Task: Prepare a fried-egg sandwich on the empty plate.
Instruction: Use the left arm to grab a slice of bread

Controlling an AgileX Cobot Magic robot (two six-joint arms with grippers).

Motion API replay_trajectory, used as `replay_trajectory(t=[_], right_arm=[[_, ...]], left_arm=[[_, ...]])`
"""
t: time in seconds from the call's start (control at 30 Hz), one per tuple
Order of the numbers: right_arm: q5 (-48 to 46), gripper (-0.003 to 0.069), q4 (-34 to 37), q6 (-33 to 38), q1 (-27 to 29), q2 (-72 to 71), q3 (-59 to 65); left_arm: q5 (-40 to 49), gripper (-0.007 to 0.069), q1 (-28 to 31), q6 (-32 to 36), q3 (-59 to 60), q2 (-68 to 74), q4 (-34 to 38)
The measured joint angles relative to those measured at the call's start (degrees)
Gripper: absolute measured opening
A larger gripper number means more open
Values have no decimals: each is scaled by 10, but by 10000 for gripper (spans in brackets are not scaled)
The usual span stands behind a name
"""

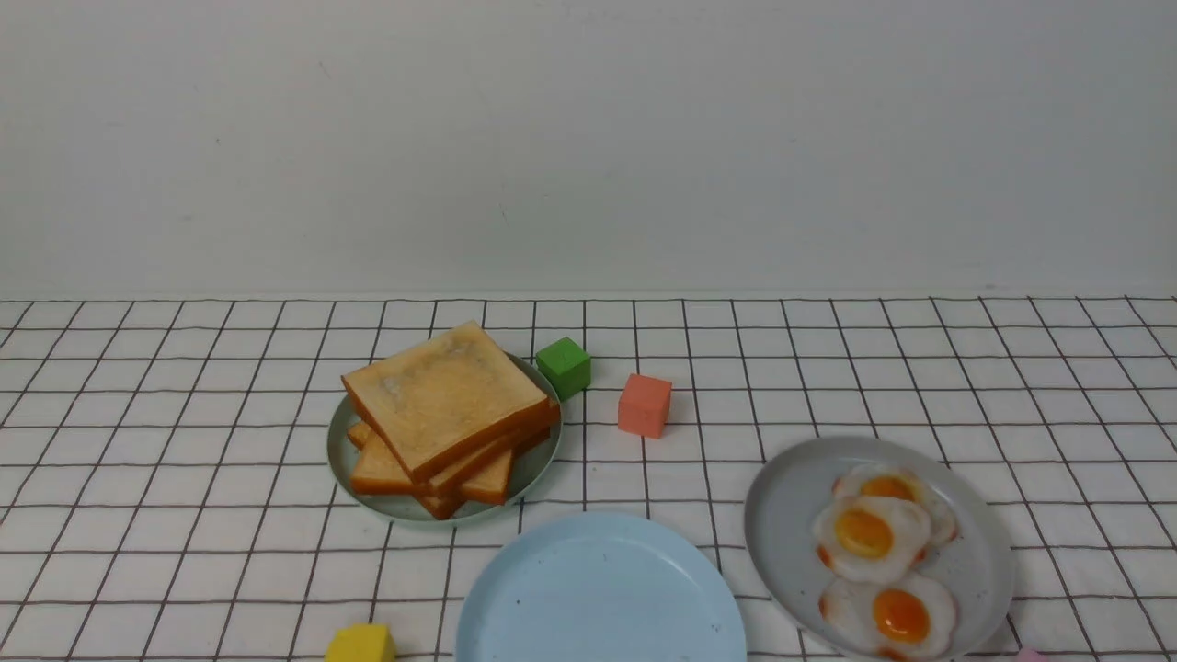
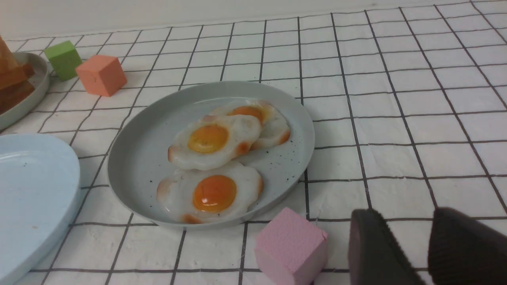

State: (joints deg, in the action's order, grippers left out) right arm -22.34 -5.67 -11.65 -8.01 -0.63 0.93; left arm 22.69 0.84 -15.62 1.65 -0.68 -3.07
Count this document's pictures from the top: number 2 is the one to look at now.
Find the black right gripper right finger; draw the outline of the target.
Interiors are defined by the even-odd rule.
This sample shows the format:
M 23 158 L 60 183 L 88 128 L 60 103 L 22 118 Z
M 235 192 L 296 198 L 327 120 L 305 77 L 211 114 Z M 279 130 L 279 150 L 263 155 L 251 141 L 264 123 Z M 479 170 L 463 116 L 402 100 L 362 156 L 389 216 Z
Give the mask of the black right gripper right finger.
M 449 207 L 433 213 L 428 271 L 436 285 L 505 285 L 507 238 Z

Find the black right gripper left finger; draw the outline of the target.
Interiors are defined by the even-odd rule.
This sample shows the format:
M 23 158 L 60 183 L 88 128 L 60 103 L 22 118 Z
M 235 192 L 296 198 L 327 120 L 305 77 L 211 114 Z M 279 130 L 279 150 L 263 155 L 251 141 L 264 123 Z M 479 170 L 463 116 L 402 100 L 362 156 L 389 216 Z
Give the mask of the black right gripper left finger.
M 391 232 L 374 209 L 351 213 L 348 267 L 352 285 L 423 285 Z

